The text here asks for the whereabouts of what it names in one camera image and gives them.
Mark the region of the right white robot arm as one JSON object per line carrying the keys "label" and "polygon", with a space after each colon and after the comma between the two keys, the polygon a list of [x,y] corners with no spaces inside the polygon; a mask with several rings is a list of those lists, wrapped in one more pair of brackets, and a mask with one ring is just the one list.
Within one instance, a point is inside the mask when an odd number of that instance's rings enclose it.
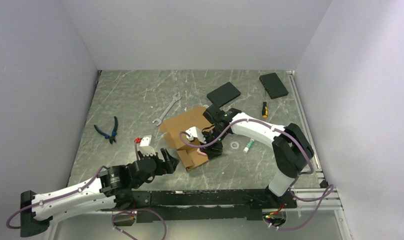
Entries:
{"label": "right white robot arm", "polygon": [[201,131],[201,152],[210,160],[223,153],[222,140],[228,134],[248,137],[273,150],[278,171],[266,187],[265,200],[270,207],[279,207],[285,201],[285,193],[314,156],[301,128],[295,123],[287,126],[268,123],[235,108],[223,111],[215,105],[207,108],[203,117],[212,128]]}

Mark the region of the clear tape roll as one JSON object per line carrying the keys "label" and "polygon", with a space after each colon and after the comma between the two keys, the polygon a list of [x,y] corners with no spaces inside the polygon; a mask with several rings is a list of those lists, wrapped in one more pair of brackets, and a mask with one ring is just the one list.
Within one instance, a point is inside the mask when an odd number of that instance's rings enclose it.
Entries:
{"label": "clear tape roll", "polygon": [[239,143],[238,143],[237,141],[232,141],[232,142],[230,143],[230,147],[231,147],[233,150],[237,150],[237,149],[239,149],[240,145],[239,145]]}

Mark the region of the green white glue stick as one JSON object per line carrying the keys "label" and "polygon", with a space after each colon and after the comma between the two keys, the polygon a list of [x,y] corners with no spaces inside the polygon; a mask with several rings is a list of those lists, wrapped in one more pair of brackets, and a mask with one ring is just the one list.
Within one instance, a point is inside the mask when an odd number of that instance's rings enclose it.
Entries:
{"label": "green white glue stick", "polygon": [[247,145],[244,147],[244,149],[243,149],[243,152],[245,153],[245,154],[247,154],[248,153],[248,151],[250,150],[250,148],[252,147],[252,145],[253,145],[253,143],[255,142],[255,140],[253,139],[253,138],[251,138],[250,140],[249,140],[249,142],[247,143]]}

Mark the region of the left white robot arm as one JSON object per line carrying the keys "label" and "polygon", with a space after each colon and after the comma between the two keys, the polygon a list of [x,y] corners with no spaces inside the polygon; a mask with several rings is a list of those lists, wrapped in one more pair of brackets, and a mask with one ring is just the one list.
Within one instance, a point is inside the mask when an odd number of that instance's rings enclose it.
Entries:
{"label": "left white robot arm", "polygon": [[50,224],[91,211],[148,205],[145,194],[134,193],[156,176],[173,174],[179,160],[165,148],[162,157],[139,154],[140,159],[126,165],[101,166],[96,174],[81,183],[49,193],[28,190],[20,195],[20,237],[45,232]]}

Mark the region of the brown cardboard box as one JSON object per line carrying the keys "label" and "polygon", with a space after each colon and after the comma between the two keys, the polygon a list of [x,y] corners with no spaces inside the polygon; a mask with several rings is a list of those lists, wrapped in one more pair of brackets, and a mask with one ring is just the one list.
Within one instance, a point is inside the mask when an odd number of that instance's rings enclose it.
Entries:
{"label": "brown cardboard box", "polygon": [[188,146],[189,143],[185,132],[191,127],[203,129],[209,127],[211,123],[205,119],[203,113],[207,108],[198,106],[168,120],[165,120],[160,126],[159,131],[164,133],[167,146],[177,150],[180,161],[187,171],[191,171],[209,161],[208,157],[198,153],[198,149]]}

